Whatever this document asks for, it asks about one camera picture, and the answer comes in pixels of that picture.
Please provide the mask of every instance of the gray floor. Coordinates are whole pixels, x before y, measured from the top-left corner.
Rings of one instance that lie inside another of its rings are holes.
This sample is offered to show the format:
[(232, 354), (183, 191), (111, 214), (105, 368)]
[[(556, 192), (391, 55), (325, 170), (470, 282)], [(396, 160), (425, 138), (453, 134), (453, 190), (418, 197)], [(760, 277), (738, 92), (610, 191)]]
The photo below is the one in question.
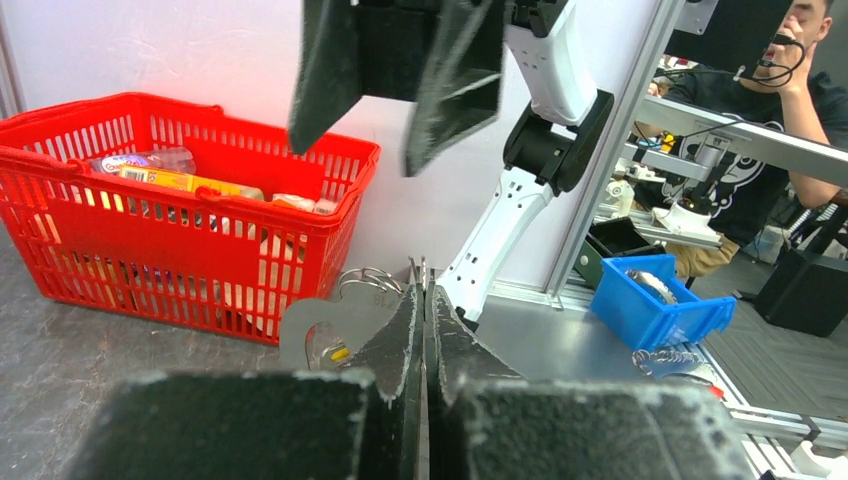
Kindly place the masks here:
[(246, 371), (278, 350), (41, 297), (0, 227), (0, 479), (62, 477), (123, 379), (155, 369)]
[[(702, 298), (758, 292), (772, 268), (744, 254), (692, 290)], [(775, 327), (739, 302), (730, 327), (705, 342), (752, 405), (824, 418), (848, 417), (848, 322), (830, 338)]]

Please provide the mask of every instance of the black speaker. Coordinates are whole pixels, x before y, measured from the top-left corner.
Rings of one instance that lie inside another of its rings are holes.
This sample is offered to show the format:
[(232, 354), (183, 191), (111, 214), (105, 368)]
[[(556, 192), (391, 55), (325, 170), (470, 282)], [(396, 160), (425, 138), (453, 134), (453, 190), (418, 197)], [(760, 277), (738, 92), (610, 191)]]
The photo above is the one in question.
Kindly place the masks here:
[(757, 296), (766, 322), (819, 337), (848, 315), (848, 262), (791, 250)]

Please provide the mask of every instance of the snack package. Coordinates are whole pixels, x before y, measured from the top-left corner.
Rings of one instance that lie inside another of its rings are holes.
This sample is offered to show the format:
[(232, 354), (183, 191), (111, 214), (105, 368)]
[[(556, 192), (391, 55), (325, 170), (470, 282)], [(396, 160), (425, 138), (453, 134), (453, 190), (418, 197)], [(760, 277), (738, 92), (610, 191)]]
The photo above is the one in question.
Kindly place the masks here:
[[(297, 264), (303, 263), (306, 257), (306, 239), (306, 235), (300, 236), (300, 246), (298, 247), (295, 265), (278, 263), (281, 257), (286, 262), (292, 262), (295, 258), (293, 238), (283, 240), (279, 235), (273, 235), (262, 240), (259, 244), (259, 253), (260, 255), (270, 256), (270, 262), (265, 258), (260, 258), (259, 272), (261, 278), (259, 284), (279, 285), (288, 291), (299, 291), (301, 287), (300, 272), (302, 270)], [(238, 309), (253, 308), (255, 315), (253, 313), (245, 314), (245, 320), (268, 335), (273, 332), (274, 326), (279, 323), (287, 298), (286, 294), (280, 294), (278, 296), (276, 292), (267, 292), (263, 287), (254, 289), (224, 286), (222, 288), (217, 282), (215, 284), (215, 295), (219, 299), (223, 297), (224, 305), (227, 307)], [(268, 302), (269, 307), (267, 311), (265, 308), (266, 298), (270, 301)]]
[(315, 208), (313, 211), (315, 213), (320, 213), (321, 215), (332, 215), (335, 213), (336, 208), (338, 208), (339, 204), (332, 201), (327, 200), (326, 198), (322, 198), (315, 202)]
[[(82, 193), (80, 192), (80, 187), (71, 186), (71, 192), (74, 195), (74, 201), (75, 202), (83, 203)], [(119, 196), (111, 197), (112, 201), (109, 201), (109, 198), (110, 198), (110, 195), (107, 192), (100, 192), (100, 204), (103, 206), (103, 208), (106, 208), (106, 209), (114, 208), (115, 210), (117, 210), (119, 212), (124, 211), (124, 203), (121, 201), (121, 197), (119, 197)], [(97, 203), (95, 203), (95, 201), (94, 201), (94, 193), (89, 188), (85, 189), (85, 201), (91, 207), (98, 206)]]
[(297, 195), (289, 195), (287, 193), (276, 193), (271, 199), (271, 203), (281, 207), (295, 208), (305, 212), (315, 210), (315, 200), (299, 197)]
[(130, 180), (138, 180), (139, 182), (173, 188), (184, 192), (194, 193), (198, 188), (206, 187), (221, 192), (221, 195), (241, 195), (242, 197), (253, 198), (255, 200), (265, 200), (265, 195), (258, 188), (198, 177), (197, 175), (187, 173), (170, 172), (159, 168), (121, 165), (120, 176), (129, 178)]
[[(108, 258), (101, 259), (99, 256), (95, 256), (90, 259), (88, 255), (64, 252), (53, 247), (48, 247), (48, 250), (53, 257), (56, 268), (61, 272), (59, 277), (71, 295), (106, 307), (127, 308), (124, 294), (119, 287), (129, 284), (128, 273), (123, 263), (116, 267)], [(106, 284), (98, 286), (93, 282), (80, 282), (67, 273), (84, 275), (95, 279), (95, 281), (106, 282)]]
[(152, 167), (172, 172), (193, 174), (197, 171), (194, 157), (185, 147), (171, 147), (162, 150), (124, 155), (110, 155), (89, 160), (91, 169), (95, 172), (120, 175), (124, 165), (137, 167)]

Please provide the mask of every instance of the man's hand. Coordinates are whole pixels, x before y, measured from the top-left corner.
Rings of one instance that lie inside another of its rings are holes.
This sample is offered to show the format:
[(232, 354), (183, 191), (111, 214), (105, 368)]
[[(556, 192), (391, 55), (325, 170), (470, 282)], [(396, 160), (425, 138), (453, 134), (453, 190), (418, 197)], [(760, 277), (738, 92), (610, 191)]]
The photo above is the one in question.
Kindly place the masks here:
[[(798, 19), (795, 18), (794, 15), (791, 15), (783, 23), (783, 28), (781, 28), (778, 33), (786, 35), (793, 40), (797, 40), (798, 38), (803, 37), (804, 29), (801, 28), (801, 25), (798, 23)], [(801, 61), (801, 48), (797, 45), (772, 46), (774, 53), (771, 58), (771, 62), (778, 66), (769, 68), (768, 76), (769, 78), (779, 78), (772, 80), (769, 83), (777, 86), (777, 91), (779, 93), (798, 93), (807, 90), (807, 79), (810, 76), (810, 68), (813, 65), (813, 56), (816, 52), (816, 45), (816, 43), (813, 43), (807, 48), (806, 58), (803, 62), (801, 62), (798, 69), (791, 74), (791, 79), (787, 72), (789, 69), (795, 67), (795, 65), (798, 65), (798, 62)]]
[[(656, 82), (651, 82), (651, 84), (648, 86), (648, 95), (652, 97), (660, 96), (660, 86), (657, 85)], [(636, 137), (641, 138), (642, 140), (649, 140), (661, 134), (663, 130), (661, 128), (652, 127), (642, 122), (635, 122), (633, 124), (633, 127), (631, 127), (630, 132)]]

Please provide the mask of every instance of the white wall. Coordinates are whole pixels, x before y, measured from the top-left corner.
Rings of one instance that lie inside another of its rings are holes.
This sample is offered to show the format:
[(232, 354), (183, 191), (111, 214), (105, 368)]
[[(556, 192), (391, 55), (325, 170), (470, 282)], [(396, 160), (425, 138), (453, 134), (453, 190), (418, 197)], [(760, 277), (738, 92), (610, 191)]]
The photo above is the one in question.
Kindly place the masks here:
[[(623, 90), (657, 0), (588, 0), (580, 33), (601, 87)], [(235, 116), (285, 125), (299, 55), (296, 0), (3, 0), (25, 108), (141, 90), (217, 103)], [(483, 212), (507, 134), (529, 95), (508, 58), (501, 119), (402, 178), (409, 107), (369, 98), (334, 131), (384, 148), (349, 257), (396, 271), (425, 255), (444, 268)], [(501, 279), (542, 287), (583, 186), (556, 199), (517, 246)]]
[(830, 34), (816, 47), (813, 71), (824, 70), (833, 83), (848, 86), (848, 65), (845, 64), (845, 44), (848, 42), (848, 3), (835, 2), (830, 10), (833, 26)]

